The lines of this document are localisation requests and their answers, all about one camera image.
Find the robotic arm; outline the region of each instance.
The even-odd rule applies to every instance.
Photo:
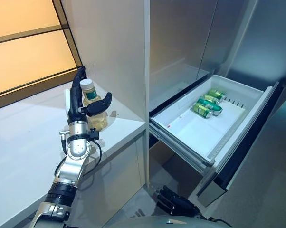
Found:
[[[99,139],[98,131],[95,129],[88,130],[86,115],[94,116],[104,112],[112,100],[111,93],[107,93],[103,100],[83,107],[80,81],[85,78],[85,68],[80,67],[70,89],[70,109],[67,113],[69,130],[60,131],[66,157],[58,166],[52,186],[45,201],[40,204],[30,228],[67,228],[64,221],[68,220],[71,213],[71,205],[76,195],[79,180],[85,172],[85,166],[91,152],[89,141],[95,142]],[[69,138],[66,148],[67,134],[69,134]]]
[[[107,93],[105,98],[83,107],[80,81],[86,78],[85,68],[80,67],[73,80],[69,93],[67,111],[69,130],[60,131],[63,151],[66,157],[61,161],[55,171],[52,186],[46,195],[31,222],[29,228],[72,228],[65,224],[71,213],[71,205],[76,195],[79,181],[85,172],[85,166],[91,152],[90,141],[99,139],[99,132],[88,130],[87,115],[94,116],[104,112],[111,104],[112,95]],[[227,224],[221,219],[206,220],[199,209],[187,199],[178,196],[166,186],[158,191],[158,207],[171,216],[152,216],[133,218],[117,223],[113,228],[125,227],[197,227],[197,228],[223,228],[217,221]]]

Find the refrigerator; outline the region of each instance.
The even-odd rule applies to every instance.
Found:
[[[149,41],[150,134],[202,176],[208,206],[286,99],[286,0],[152,0]],[[204,119],[191,108],[212,88],[223,111]]]

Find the black cable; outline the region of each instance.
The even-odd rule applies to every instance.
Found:
[[[99,165],[101,159],[102,159],[102,149],[101,149],[101,146],[95,141],[95,140],[92,140],[92,142],[98,146],[99,150],[100,150],[100,156],[99,156],[99,160],[98,162],[96,163],[96,165],[91,169],[89,170],[87,173],[85,173],[83,176],[86,176],[87,174],[91,173],[93,170],[96,169],[96,167]]]
[[[222,220],[222,219],[215,219],[214,222],[223,222],[226,225],[228,225],[229,227],[232,227],[229,223],[227,223],[226,221]]]
[[[61,140],[61,143],[62,143],[63,152],[64,152],[65,155],[67,155],[66,139]]]
[[[63,164],[63,162],[64,162],[65,160],[66,160],[66,157],[63,158],[63,159],[61,160],[61,162],[58,164],[58,166],[56,167],[56,170],[54,171],[54,176],[57,175],[57,171],[58,171],[59,167]]]

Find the soda can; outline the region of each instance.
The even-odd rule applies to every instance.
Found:
[[[204,118],[210,118],[213,115],[213,111],[205,107],[200,103],[194,103],[193,107],[191,108],[195,113],[198,113]]]
[[[221,92],[217,89],[211,89],[210,91],[208,91],[208,95],[211,95],[219,99],[220,101],[223,101],[223,99],[226,97],[224,92]]]
[[[199,98],[198,103],[202,104],[204,107],[207,107],[208,109],[211,109],[213,111],[213,115],[219,115],[222,112],[222,108],[219,105],[204,100],[202,97]]]
[[[217,98],[215,98],[215,97],[213,97],[213,96],[211,96],[211,95],[208,95],[208,94],[203,95],[202,98],[203,98],[204,100],[207,100],[207,101],[212,102],[212,103],[215,104],[215,105],[217,105],[217,104],[220,103],[220,100],[219,100],[219,99],[217,99]]]

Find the window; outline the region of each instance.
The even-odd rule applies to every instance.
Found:
[[[0,0],[0,107],[71,81],[81,65],[59,0]]]

